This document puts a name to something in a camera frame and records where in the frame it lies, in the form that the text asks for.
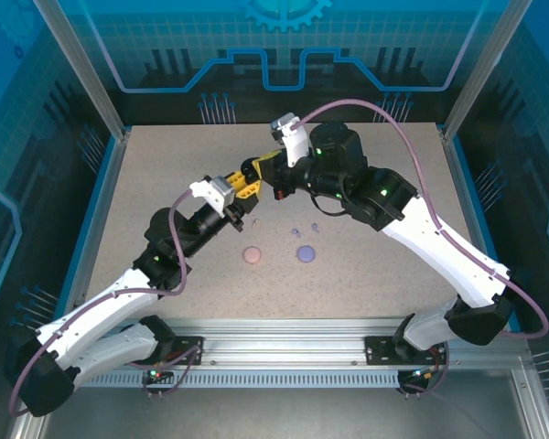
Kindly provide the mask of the steel bottom tray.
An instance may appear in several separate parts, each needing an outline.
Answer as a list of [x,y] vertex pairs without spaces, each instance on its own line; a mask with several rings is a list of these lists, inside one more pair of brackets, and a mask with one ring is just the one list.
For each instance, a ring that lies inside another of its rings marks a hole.
[[528,439],[505,379],[461,374],[439,393],[83,389],[41,439]]

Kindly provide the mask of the blue table side rail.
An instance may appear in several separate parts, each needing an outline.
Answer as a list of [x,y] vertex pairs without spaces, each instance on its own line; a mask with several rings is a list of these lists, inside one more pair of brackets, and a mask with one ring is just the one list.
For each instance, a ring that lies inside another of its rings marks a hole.
[[54,311],[56,319],[66,315],[88,292],[125,148],[126,141],[118,141],[113,137],[106,146]]
[[462,145],[457,136],[447,140],[444,135],[442,144],[470,240],[491,259],[499,260]]

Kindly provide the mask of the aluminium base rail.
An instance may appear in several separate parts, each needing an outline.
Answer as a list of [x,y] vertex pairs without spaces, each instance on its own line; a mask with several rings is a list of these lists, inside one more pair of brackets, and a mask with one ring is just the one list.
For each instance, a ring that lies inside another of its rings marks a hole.
[[[194,319],[168,318],[181,336],[204,338],[200,369],[364,369],[364,338],[391,336],[396,318]],[[448,342],[452,370],[529,369],[522,339],[497,337],[485,347]]]

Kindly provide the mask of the aluminium frame post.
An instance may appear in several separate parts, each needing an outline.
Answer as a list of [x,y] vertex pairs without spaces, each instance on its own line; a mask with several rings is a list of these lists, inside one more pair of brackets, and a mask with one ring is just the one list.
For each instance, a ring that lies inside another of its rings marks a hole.
[[533,0],[509,0],[484,49],[468,76],[444,124],[443,140],[452,144],[459,128],[479,97],[490,74],[500,62]]
[[72,67],[91,103],[115,141],[122,143],[126,130],[70,21],[57,0],[32,0],[59,48]]

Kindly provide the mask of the aluminium frame beam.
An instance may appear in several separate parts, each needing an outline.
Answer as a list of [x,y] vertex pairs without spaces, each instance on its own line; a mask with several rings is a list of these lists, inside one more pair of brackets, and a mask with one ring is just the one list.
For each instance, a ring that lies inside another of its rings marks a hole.
[[539,375],[521,365],[511,371],[528,439],[549,439],[549,402]]
[[46,417],[35,417],[25,413],[15,419],[14,426],[7,439],[41,439]]

